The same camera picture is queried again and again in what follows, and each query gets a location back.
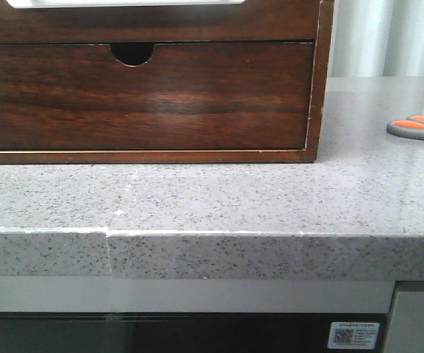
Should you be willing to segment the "white curtain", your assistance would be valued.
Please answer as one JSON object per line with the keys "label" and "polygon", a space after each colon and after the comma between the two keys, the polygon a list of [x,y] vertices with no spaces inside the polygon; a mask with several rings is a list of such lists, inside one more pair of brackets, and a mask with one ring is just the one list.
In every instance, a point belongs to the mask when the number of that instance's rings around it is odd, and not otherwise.
{"label": "white curtain", "polygon": [[424,76],[424,1],[336,1],[329,73]]}

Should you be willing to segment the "grey cabinet panel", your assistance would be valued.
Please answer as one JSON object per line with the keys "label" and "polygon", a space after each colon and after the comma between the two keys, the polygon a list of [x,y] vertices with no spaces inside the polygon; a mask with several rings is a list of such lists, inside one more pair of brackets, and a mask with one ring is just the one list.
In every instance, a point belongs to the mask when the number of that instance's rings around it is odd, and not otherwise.
{"label": "grey cabinet panel", "polygon": [[424,352],[424,282],[396,285],[383,351]]}

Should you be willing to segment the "grey orange scissors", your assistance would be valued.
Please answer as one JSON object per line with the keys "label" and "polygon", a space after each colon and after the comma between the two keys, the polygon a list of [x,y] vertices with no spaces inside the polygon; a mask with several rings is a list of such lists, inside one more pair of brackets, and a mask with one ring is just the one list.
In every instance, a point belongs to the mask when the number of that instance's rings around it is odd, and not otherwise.
{"label": "grey orange scissors", "polygon": [[404,120],[390,121],[386,130],[394,136],[424,140],[424,115],[413,115]]}

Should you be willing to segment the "white QR code sticker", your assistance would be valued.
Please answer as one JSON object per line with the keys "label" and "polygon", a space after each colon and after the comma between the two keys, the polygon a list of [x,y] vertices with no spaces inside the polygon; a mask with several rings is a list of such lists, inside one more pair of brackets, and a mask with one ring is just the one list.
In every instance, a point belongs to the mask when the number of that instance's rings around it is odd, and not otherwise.
{"label": "white QR code sticker", "polygon": [[332,322],[328,349],[374,349],[380,324],[373,322]]}

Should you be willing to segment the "black glass appliance door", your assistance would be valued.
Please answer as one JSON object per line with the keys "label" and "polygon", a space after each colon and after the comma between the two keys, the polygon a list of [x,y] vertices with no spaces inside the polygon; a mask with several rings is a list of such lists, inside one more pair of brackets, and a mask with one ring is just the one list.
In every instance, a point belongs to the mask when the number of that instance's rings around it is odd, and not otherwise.
{"label": "black glass appliance door", "polygon": [[[332,322],[379,323],[374,349],[328,349]],[[0,352],[381,352],[372,313],[0,313]]]}

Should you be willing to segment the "dark wooden drawer cabinet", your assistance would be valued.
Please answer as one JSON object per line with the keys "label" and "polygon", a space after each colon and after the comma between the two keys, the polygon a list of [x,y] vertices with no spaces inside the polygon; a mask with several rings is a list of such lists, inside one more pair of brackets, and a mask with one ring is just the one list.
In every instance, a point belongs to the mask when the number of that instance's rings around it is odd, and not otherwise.
{"label": "dark wooden drawer cabinet", "polygon": [[[15,9],[166,7],[230,5],[244,1],[7,1]],[[14,45],[108,45],[118,61],[139,66],[161,43],[300,42],[313,45],[312,81],[304,145],[298,149],[119,149],[119,150],[9,150],[0,151],[0,164],[39,163],[311,163],[316,160],[326,89],[328,53],[334,3],[320,1],[317,32],[313,39],[225,40],[184,42],[14,43]]]}

